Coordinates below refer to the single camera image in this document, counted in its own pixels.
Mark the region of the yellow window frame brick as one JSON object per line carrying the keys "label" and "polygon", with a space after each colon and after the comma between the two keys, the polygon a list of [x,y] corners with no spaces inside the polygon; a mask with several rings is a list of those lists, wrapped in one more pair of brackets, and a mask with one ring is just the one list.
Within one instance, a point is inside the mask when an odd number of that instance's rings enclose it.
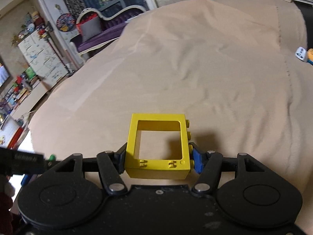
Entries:
{"label": "yellow window frame brick", "polygon": [[194,167],[184,114],[132,114],[125,170],[131,178],[184,180]]}

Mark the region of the green round toy piece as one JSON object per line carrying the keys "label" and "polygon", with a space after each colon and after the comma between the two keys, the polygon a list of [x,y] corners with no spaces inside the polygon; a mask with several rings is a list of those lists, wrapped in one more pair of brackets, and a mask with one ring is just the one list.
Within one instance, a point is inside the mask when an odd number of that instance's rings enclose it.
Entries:
{"label": "green round toy piece", "polygon": [[49,161],[56,161],[56,156],[54,154],[52,154],[49,159]]}

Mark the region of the purple sofa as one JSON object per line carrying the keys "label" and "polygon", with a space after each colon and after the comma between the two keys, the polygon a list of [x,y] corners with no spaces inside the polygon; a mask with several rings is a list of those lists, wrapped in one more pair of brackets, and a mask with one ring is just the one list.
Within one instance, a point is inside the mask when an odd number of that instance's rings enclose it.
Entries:
{"label": "purple sofa", "polygon": [[[78,56],[83,61],[87,61],[88,58],[86,56],[88,53],[102,49],[117,40],[121,36],[127,23],[145,12],[146,9],[143,6],[131,5],[120,10],[113,16],[106,17],[95,8],[86,8],[80,13],[76,20],[78,35],[70,40],[70,44],[74,47]],[[102,32],[86,42],[82,42],[81,25],[97,16],[101,21]]]}

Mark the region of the grey cushion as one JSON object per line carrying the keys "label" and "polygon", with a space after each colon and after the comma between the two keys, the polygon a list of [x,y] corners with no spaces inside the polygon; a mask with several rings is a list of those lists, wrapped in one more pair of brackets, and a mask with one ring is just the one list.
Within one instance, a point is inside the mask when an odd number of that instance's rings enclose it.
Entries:
{"label": "grey cushion", "polygon": [[102,32],[101,21],[97,16],[81,25],[82,42],[86,42],[92,37]]}

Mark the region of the beige blanket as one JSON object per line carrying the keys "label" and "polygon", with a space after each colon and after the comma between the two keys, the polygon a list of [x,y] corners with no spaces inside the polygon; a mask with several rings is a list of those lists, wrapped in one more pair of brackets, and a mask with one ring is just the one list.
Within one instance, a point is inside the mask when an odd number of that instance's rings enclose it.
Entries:
{"label": "beige blanket", "polygon": [[190,0],[133,19],[62,82],[30,122],[36,152],[64,159],[119,149],[133,113],[184,114],[192,140],[251,154],[303,195],[312,232],[311,66],[302,13],[284,0]]}

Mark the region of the white dice toy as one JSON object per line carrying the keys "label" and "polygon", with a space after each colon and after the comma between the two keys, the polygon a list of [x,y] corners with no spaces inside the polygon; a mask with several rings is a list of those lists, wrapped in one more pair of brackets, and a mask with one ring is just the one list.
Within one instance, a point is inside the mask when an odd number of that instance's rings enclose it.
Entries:
{"label": "white dice toy", "polygon": [[296,52],[295,52],[295,56],[297,59],[303,61],[303,62],[307,62],[308,60],[308,56],[307,56],[307,50],[303,47],[298,47]]}

